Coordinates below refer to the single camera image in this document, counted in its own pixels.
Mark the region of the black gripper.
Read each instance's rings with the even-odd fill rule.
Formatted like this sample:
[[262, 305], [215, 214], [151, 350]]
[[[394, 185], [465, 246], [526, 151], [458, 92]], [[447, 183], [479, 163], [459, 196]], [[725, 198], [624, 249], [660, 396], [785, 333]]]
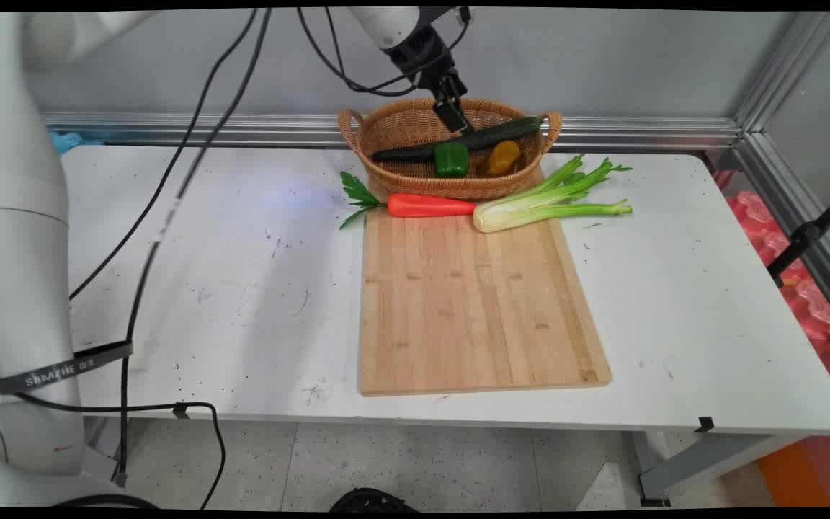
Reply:
[[434, 95], [434, 112], [451, 133], [474, 132], [462, 107], [468, 89], [455, 69], [447, 43], [434, 26], [425, 25], [411, 33], [402, 43], [387, 49], [386, 55], [417, 89]]

